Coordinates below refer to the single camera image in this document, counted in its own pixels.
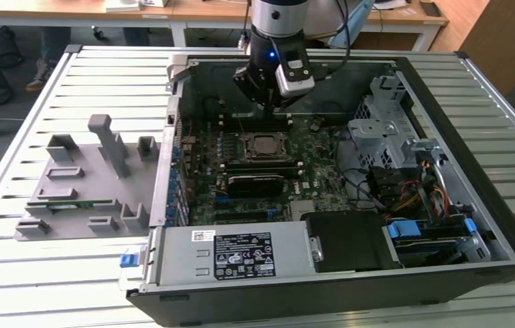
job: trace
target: blue latch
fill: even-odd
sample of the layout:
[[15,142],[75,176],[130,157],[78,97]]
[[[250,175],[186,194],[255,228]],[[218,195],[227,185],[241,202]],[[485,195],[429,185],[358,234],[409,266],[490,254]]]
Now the blue latch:
[[466,227],[466,231],[469,231],[470,234],[477,231],[476,222],[473,222],[472,219],[465,219],[464,220],[464,224],[465,224],[465,227]]
[[417,237],[421,235],[418,225],[413,220],[393,221],[387,226],[387,235],[390,238]]
[[122,268],[134,268],[139,266],[139,254],[122,254],[118,258],[118,266]]
[[266,219],[271,219],[273,216],[277,214],[278,210],[275,208],[270,208],[266,210]]

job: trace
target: barcode sticker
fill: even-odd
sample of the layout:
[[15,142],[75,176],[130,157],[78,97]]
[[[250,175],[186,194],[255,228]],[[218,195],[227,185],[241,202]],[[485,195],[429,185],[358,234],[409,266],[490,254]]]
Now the barcode sticker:
[[150,18],[150,19],[166,19],[166,15],[141,15],[142,18]]
[[191,231],[191,241],[213,241],[215,230],[194,230]]

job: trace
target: green circuit board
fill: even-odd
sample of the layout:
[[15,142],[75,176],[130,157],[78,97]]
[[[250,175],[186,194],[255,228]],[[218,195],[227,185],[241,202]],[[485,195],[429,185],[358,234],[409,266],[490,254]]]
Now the green circuit board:
[[258,199],[227,198],[219,186],[225,176],[218,173],[218,165],[223,158],[219,154],[222,139],[233,142],[234,162],[245,161],[243,134],[221,133],[214,124],[206,124],[194,133],[195,145],[189,147],[187,156],[187,190],[190,191],[189,225],[203,226],[227,223],[251,223],[253,219],[218,220],[217,215],[225,213],[262,213],[270,215],[259,221],[290,221],[289,203],[311,200],[315,211],[349,210],[347,195],[343,181],[334,167],[331,149],[334,126],[310,130],[313,117],[293,119],[293,127],[282,133],[286,154],[302,162],[302,173],[295,179],[285,179],[279,197]]

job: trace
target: person's leg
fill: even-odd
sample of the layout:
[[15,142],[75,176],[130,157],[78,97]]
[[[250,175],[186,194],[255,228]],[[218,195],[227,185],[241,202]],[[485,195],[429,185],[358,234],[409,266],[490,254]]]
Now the person's leg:
[[149,46],[149,35],[145,27],[123,27],[122,34],[127,46]]
[[69,43],[69,27],[41,28],[41,58],[35,62],[37,72],[34,79],[26,85],[27,92],[37,92],[42,90]]
[[54,68],[70,43],[69,27],[41,28],[41,58]]

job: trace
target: white object on desk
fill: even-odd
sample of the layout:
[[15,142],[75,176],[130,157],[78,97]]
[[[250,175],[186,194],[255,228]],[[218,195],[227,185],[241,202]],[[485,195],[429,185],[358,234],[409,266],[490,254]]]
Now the white object on desk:
[[105,0],[105,12],[135,12],[138,10],[138,0]]
[[149,5],[150,7],[165,7],[169,0],[139,0],[142,5]]
[[373,9],[387,10],[387,9],[394,9],[394,8],[398,8],[398,7],[403,7],[405,5],[407,5],[405,0],[390,0],[390,1],[383,2],[383,3],[374,3],[374,5],[373,5],[374,8]]

